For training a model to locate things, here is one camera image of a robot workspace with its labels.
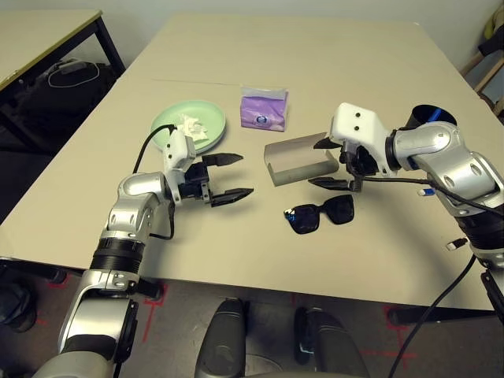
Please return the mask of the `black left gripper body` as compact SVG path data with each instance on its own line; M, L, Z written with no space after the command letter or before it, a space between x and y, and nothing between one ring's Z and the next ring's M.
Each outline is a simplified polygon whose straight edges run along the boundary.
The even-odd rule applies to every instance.
M184 173L184 182L179 185L179 193L182 199L201 199L204 203L214 206L213 194L209 189L208 167L214 165L213 159L202 159L192 164Z

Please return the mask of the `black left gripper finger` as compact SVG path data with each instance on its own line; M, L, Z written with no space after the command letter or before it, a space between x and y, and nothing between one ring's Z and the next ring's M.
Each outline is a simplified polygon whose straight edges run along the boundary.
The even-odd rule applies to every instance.
M226 190L224 193L219 195L210 195L209 203L212 207L225 206L244 199L253 192L253 188L236 188Z
M243 160L243 156L235 153L217 153L202 155L202 162L206 166L225 166Z

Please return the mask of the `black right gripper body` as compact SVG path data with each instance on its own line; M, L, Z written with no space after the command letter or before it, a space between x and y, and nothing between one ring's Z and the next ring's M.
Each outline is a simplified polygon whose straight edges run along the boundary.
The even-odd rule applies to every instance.
M360 192L367 176L387 174L387 169L380 168L375 158L363 146L353 148L343 143L340 147L339 162L345 165L346 171L353 177L346 182L345 191Z

